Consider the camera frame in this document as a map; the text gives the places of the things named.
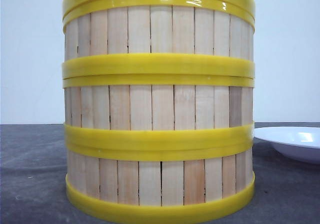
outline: white backdrop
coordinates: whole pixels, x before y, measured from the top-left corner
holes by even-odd
[[[255,0],[256,122],[320,121],[320,0]],[[62,0],[1,0],[1,123],[64,120]]]

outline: bamboo steamer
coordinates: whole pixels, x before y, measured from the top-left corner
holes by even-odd
[[[245,206],[254,187],[253,0],[64,0],[63,7],[71,203],[121,223],[196,223]],[[184,145],[184,135],[213,139],[201,152],[193,139]],[[170,136],[172,151],[163,151]],[[230,146],[213,150],[224,142]]]

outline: white plate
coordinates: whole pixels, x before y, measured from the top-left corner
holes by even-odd
[[[255,138],[271,142],[288,158],[320,164],[320,128],[264,127],[254,129]]]

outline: light wood slat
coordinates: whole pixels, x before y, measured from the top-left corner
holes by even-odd
[[[91,86],[81,87],[81,124],[83,128],[93,128],[93,94]]]
[[[73,59],[76,58],[78,56],[78,22],[77,19],[72,20],[65,29],[65,53],[64,53],[64,57],[65,60],[69,60],[69,59]],[[66,118],[66,123],[69,125],[73,125],[75,123],[77,123],[77,118],[78,115],[76,115],[76,110],[78,109],[78,106],[76,105],[76,102],[73,103],[73,105],[76,107],[75,109],[72,109],[72,93],[73,93],[73,98],[74,100],[76,100],[75,98],[75,93],[77,92],[76,90],[80,90],[79,88],[75,89],[75,88],[65,88],[65,92],[67,92],[65,98],[66,99],[66,111],[67,113],[67,118]],[[70,180],[70,183],[76,188],[79,189],[77,186],[77,182],[76,182],[76,170],[77,170],[77,166],[76,166],[76,158],[75,158],[75,154],[72,151],[67,150],[67,157],[68,157],[68,177]]]
[[[229,87],[229,109],[230,109],[230,127],[241,126],[242,113],[242,87],[230,86]]]
[[[90,54],[102,55],[108,52],[108,11],[91,13]],[[109,87],[93,86],[93,124],[96,129],[110,129]],[[117,202],[118,178],[117,161],[99,159],[100,199]]]
[[[252,181],[252,178],[253,178],[253,160],[252,160],[252,148],[250,148],[249,150],[247,150],[246,152],[245,152],[245,169],[246,169],[246,178],[245,178],[245,185],[246,186],[248,186],[250,183],[251,183],[251,181]]]
[[[129,53],[150,52],[149,6],[128,8]],[[130,86],[131,130],[152,129],[151,85]],[[160,162],[139,162],[140,205],[161,205]]]
[[[108,11],[91,13],[90,55],[104,55],[108,52]]]
[[[91,14],[78,18],[78,57],[90,55]]]
[[[229,56],[229,44],[230,44],[230,15],[219,11],[214,12],[214,55]],[[215,86],[214,88],[214,124],[215,128],[228,128],[229,127],[229,88],[227,86]],[[216,165],[216,190],[214,192],[214,198],[219,199],[223,196],[222,183],[223,176],[228,171],[227,159],[223,157],[217,159]]]
[[[230,127],[241,126],[241,94],[242,87],[229,87]],[[245,166],[243,165],[242,154],[239,154],[239,157],[236,157],[235,155],[229,156],[226,163],[229,165],[229,170],[227,171],[225,178],[222,179],[224,187],[223,196],[235,194],[236,185],[239,186],[238,189],[242,189],[245,179]]]
[[[64,59],[67,61],[78,57],[78,19],[67,24],[65,33]]]
[[[153,53],[171,53],[172,48],[172,7],[150,6],[151,51]]]
[[[241,97],[241,107],[242,107],[242,125],[251,124],[252,118],[252,107],[253,107],[253,89],[251,87],[242,88]],[[252,149],[250,148],[244,153],[244,166],[245,171],[243,173],[245,177],[245,186],[251,183],[252,180]]]
[[[119,203],[139,205],[139,176],[137,170],[137,161],[118,161]]]
[[[214,12],[214,55],[229,56],[230,15]]]
[[[253,44],[253,29],[252,29],[252,26],[245,21],[242,22],[241,42],[242,42],[241,57],[244,59],[248,59],[248,60],[253,61],[253,45],[252,45]],[[253,122],[252,121],[253,120],[253,118],[252,118],[253,88],[243,87],[241,98],[242,98],[241,99],[242,125],[251,124]],[[244,171],[242,173],[244,176],[244,178],[243,178],[244,180],[241,185],[243,186],[243,188],[245,188],[248,184],[251,183],[251,180],[252,180],[252,149],[250,148],[245,153],[243,153],[243,157],[241,159],[243,159],[242,165],[244,166]]]
[[[253,61],[253,57],[254,57],[254,48],[253,48],[253,44],[254,44],[254,30],[252,28],[252,26],[249,26],[249,60]],[[253,88],[244,88],[243,89],[243,92],[247,95],[247,97],[244,97],[244,98],[247,98],[248,99],[248,102],[247,102],[247,105],[249,106],[249,109],[247,110],[247,113],[248,113],[248,116],[247,116],[247,119],[246,121],[249,121],[249,122],[253,122]],[[251,180],[252,180],[252,170],[253,170],[253,160],[252,160],[252,148],[250,148],[249,150],[247,150],[245,152],[245,183],[246,185],[249,185],[251,183]]]
[[[109,54],[127,53],[128,48],[128,10],[127,8],[115,8],[107,11],[107,51]],[[130,130],[130,89],[129,85],[112,85],[109,87],[110,98],[110,129],[114,130]],[[134,200],[128,199],[126,190],[130,188],[126,183],[128,177],[126,161],[118,161],[108,165],[107,180],[111,188],[107,190],[108,199],[111,201],[118,200],[119,203],[134,203]],[[115,183],[117,182],[118,194],[115,191]]]
[[[245,170],[246,170],[246,152],[242,152],[242,153],[239,153],[237,155],[235,155],[235,163],[236,163],[236,166],[235,166],[235,170],[236,170],[236,178],[235,178],[235,189],[236,189],[236,192],[239,192],[241,190],[243,190],[245,188],[245,183],[246,183],[246,178],[245,178]]]
[[[242,46],[242,20],[236,16],[230,16],[230,48],[229,56],[235,58],[241,58],[241,46]],[[230,127],[241,125],[241,87],[229,88],[229,111],[230,111]],[[241,162],[242,156],[237,155],[228,156],[222,158],[222,196],[227,197],[233,195],[236,192],[236,185],[238,182],[241,188],[243,182],[244,166]]]
[[[116,160],[100,159],[100,199],[110,202],[118,201],[118,162]]]
[[[250,28],[251,25],[244,20],[241,20],[241,58],[250,59]]]
[[[173,52],[174,53],[189,53],[192,54],[195,51],[194,44],[194,8],[190,7],[178,7],[173,6],[172,10],[172,42],[173,42]],[[195,86],[179,86],[174,87],[174,118],[175,118],[175,129],[194,129],[195,128]],[[176,176],[173,176],[173,183],[177,186],[177,189],[185,189],[184,192],[184,204],[192,202],[190,200],[191,193],[193,190],[193,184],[189,182],[190,179],[178,180],[177,177],[183,176],[186,172],[192,171],[188,168],[184,168],[184,173],[180,174],[178,172],[183,171],[183,169],[176,170]],[[175,204],[182,204],[180,202],[180,197],[176,196],[175,200],[179,202]]]
[[[108,53],[119,54],[128,52],[128,9],[115,8],[107,11]]]
[[[194,10],[194,52],[196,54],[213,55],[214,54],[214,12],[212,10],[195,8]],[[196,86],[195,87],[195,116],[196,129],[212,129],[214,128],[214,87],[213,86]],[[199,175],[196,179],[195,190],[193,193],[193,203],[204,202],[212,199],[215,192],[215,177],[211,177],[213,173],[204,171],[215,168],[215,162],[207,160],[198,161],[197,168],[194,168],[194,175]]]
[[[83,128],[94,127],[92,96],[92,87],[81,87],[81,124]],[[85,156],[82,161],[86,163],[86,193],[89,196],[99,198],[99,159],[96,157]]]
[[[151,51],[153,53],[171,53],[172,52],[172,7],[171,6],[151,6]],[[153,130],[173,130],[174,129],[174,87],[172,85],[153,85],[152,86],[152,129]],[[168,205],[170,202],[171,172],[177,163],[162,162],[162,187],[164,191],[164,200],[162,205]]]
[[[95,129],[110,129],[109,87],[93,86],[93,124]]]
[[[222,158],[205,160],[205,200],[206,202],[222,198]]]
[[[71,87],[71,124],[72,126],[81,127],[81,91],[80,87]],[[74,176],[74,187],[81,191],[82,193],[85,193],[85,156],[73,153],[73,176]]]
[[[230,56],[242,58],[242,29],[243,20],[237,16],[230,16]]]
[[[184,163],[185,205],[203,203],[205,200],[205,162],[204,160],[194,160]]]
[[[84,15],[78,19],[78,56],[84,57],[90,55],[91,39],[91,14]],[[81,124],[83,128],[93,128],[93,93],[91,86],[81,87]],[[99,198],[99,159],[96,157],[81,157],[80,161],[85,162],[85,189],[86,194]]]
[[[71,125],[71,89],[64,89],[64,111],[65,111],[65,122],[67,125]]]

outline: gray tabletop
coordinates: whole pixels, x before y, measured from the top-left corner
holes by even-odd
[[[256,123],[263,126],[320,123]],[[66,198],[62,125],[1,126],[1,223],[108,223]],[[254,140],[255,195],[242,210],[206,223],[320,223],[320,165],[288,159]]]

